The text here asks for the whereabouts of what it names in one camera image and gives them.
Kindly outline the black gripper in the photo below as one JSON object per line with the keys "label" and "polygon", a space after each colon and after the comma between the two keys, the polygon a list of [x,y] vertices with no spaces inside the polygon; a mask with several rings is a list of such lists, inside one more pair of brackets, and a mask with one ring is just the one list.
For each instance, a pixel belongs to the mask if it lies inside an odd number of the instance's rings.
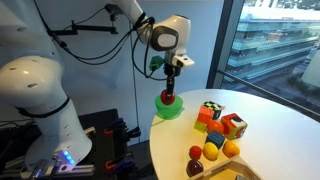
{"label": "black gripper", "polygon": [[166,92],[167,96],[173,96],[174,94],[174,86],[175,86],[175,78],[179,76],[181,73],[181,68],[177,66],[172,66],[169,64],[164,65],[164,74],[168,77],[166,81]]}

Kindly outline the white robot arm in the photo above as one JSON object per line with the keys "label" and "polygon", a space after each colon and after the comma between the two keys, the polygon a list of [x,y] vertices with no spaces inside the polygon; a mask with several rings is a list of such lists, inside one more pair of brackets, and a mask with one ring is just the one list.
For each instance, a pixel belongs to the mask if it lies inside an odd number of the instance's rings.
{"label": "white robot arm", "polygon": [[[189,67],[186,55],[191,21],[180,15],[153,23],[136,0],[112,0],[139,39],[166,53],[174,67]],[[68,172],[84,159],[92,142],[84,133],[72,100],[64,92],[63,65],[33,0],[0,0],[0,42],[9,62],[0,69],[0,98],[37,123],[41,136],[30,146],[23,167],[29,174]]]}

